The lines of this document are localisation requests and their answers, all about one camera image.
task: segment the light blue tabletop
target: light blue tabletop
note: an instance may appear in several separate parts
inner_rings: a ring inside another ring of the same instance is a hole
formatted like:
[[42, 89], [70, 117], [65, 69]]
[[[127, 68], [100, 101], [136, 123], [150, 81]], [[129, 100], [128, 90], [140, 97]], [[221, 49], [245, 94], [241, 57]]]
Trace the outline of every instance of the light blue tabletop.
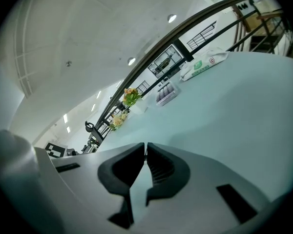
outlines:
[[214, 158], [274, 200], [293, 185], [293, 59], [238, 52], [132, 115], [99, 147], [155, 142]]

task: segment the vase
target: vase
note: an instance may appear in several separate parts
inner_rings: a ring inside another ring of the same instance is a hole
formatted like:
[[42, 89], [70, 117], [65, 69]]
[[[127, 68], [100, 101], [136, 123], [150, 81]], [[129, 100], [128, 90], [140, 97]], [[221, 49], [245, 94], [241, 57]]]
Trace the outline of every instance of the vase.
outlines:
[[130, 111], [136, 115], [143, 114], [147, 109], [147, 102], [142, 98], [138, 99], [136, 103], [130, 107]]

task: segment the table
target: table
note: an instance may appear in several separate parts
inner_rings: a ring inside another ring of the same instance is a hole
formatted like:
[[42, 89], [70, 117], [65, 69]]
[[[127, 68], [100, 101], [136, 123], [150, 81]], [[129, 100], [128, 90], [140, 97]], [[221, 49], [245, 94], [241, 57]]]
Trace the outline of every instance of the table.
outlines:
[[110, 133], [98, 152], [155, 142], [216, 159], [269, 200], [293, 185], [293, 59], [255, 52], [228, 58], [186, 82], [163, 107], [149, 108]]

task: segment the black plastic part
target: black plastic part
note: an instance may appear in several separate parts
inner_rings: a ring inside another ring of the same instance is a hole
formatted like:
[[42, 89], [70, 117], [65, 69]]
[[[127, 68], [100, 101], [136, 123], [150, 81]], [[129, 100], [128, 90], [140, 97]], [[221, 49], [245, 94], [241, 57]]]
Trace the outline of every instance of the black plastic part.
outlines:
[[183, 159], [153, 143], [147, 144], [147, 164], [155, 185], [147, 191], [146, 205], [153, 199], [175, 196], [190, 179], [190, 168]]
[[80, 167], [79, 164], [72, 163], [72, 164], [68, 164], [68, 165], [58, 166], [55, 169], [57, 169], [58, 173], [62, 173], [62, 172], [66, 172], [66, 171], [78, 168], [78, 167]]
[[257, 215], [254, 208], [231, 185], [218, 186], [216, 189], [241, 224]]
[[124, 228], [133, 224], [129, 189], [136, 180], [145, 160], [145, 145], [139, 143], [129, 150], [103, 162], [98, 168], [98, 178], [109, 193], [124, 197], [119, 213], [109, 220]]

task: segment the black rectangular slot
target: black rectangular slot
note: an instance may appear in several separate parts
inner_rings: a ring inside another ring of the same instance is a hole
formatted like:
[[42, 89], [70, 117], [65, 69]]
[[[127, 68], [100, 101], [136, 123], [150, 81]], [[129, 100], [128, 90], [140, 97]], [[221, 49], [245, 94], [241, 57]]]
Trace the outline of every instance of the black rectangular slot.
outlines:
[[68, 165], [58, 166], [55, 169], [57, 169], [58, 173], [62, 173], [62, 172], [66, 172], [68, 170], [75, 169], [77, 167], [80, 167], [80, 165], [77, 163], [72, 163], [72, 164], [68, 164]]
[[254, 208], [231, 185], [218, 186], [216, 189], [241, 224], [256, 216]]

